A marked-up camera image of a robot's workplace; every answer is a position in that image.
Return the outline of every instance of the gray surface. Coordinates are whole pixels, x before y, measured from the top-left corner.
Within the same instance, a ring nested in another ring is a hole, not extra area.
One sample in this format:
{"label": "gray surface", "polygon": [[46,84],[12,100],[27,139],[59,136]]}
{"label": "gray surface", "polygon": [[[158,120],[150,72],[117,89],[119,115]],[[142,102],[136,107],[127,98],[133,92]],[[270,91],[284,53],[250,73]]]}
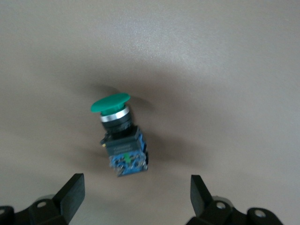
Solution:
{"label": "gray surface", "polygon": [[[0,203],[85,173],[79,224],[177,224],[190,174],[286,225],[300,208],[300,2],[0,2]],[[91,104],[132,96],[149,171],[116,178]]]}

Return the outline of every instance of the green button cap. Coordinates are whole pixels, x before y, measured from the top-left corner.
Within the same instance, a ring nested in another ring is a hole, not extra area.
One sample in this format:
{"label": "green button cap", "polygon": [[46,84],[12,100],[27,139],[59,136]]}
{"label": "green button cap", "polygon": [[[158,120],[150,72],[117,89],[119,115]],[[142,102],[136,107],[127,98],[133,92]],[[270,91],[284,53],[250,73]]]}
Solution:
{"label": "green button cap", "polygon": [[103,116],[115,114],[125,108],[125,102],[130,99],[130,95],[127,93],[119,93],[110,95],[99,101],[95,102],[90,110],[92,113],[100,113]]}

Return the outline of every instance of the screw hole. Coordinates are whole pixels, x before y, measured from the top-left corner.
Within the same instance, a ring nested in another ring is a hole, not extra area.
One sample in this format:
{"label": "screw hole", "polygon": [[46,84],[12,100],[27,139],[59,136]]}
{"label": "screw hole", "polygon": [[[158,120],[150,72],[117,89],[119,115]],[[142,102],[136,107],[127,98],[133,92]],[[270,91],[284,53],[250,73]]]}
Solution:
{"label": "screw hole", "polygon": [[260,218],[265,218],[266,217],[266,214],[261,210],[255,210],[254,213],[255,213],[255,215],[257,215]]}
{"label": "screw hole", "polygon": [[38,208],[42,208],[42,207],[44,207],[45,205],[47,205],[46,202],[40,202],[39,204],[37,204],[37,207],[38,207]]}
{"label": "screw hole", "polygon": [[221,209],[221,210],[223,210],[223,209],[226,208],[225,204],[222,203],[222,202],[218,202],[218,203],[217,203],[217,207],[218,207],[219,209]]}

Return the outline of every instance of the chrome ring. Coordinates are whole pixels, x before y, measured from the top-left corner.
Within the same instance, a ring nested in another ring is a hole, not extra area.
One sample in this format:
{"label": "chrome ring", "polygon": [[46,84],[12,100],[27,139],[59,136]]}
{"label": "chrome ring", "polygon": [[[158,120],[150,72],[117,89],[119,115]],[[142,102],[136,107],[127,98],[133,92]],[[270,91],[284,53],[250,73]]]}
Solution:
{"label": "chrome ring", "polygon": [[128,113],[129,113],[129,108],[126,106],[123,110],[121,110],[115,114],[108,115],[108,116],[100,116],[100,119],[103,123],[110,122],[113,120],[120,119],[120,118],[126,116]]}

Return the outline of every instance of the bolt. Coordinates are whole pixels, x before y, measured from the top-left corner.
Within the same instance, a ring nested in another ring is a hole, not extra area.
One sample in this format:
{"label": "bolt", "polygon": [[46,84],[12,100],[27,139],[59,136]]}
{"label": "bolt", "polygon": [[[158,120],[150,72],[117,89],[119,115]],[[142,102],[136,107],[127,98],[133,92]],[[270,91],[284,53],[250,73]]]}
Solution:
{"label": "bolt", "polygon": [[266,217],[266,214],[261,210],[255,210],[254,213],[255,213],[255,215],[257,215],[260,218],[265,218]]}
{"label": "bolt", "polygon": [[46,205],[47,203],[46,202],[40,202],[39,204],[37,204],[37,207],[38,208],[42,208]]}
{"label": "bolt", "polygon": [[225,206],[225,204],[224,204],[223,202],[218,202],[218,203],[217,203],[217,207],[218,207],[219,209],[221,209],[221,210],[223,210],[223,209],[226,208],[226,206]]}

